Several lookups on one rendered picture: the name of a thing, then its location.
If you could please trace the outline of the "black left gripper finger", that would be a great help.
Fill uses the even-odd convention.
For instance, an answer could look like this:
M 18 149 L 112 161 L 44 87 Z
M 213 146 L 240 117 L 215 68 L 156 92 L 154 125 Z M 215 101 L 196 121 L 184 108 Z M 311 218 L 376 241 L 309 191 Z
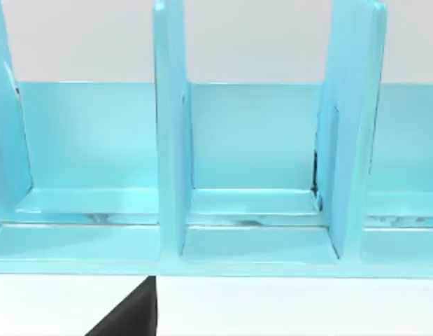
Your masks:
M 85 336 L 157 336 L 156 279 L 146 277 Z

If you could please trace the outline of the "light blue rack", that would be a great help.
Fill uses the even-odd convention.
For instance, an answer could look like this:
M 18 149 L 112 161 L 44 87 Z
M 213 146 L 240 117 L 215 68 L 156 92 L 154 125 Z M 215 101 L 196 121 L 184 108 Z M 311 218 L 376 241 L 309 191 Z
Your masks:
M 334 0 L 320 84 L 18 81 L 0 0 L 0 274 L 433 279 L 433 84 L 381 81 L 387 7 Z

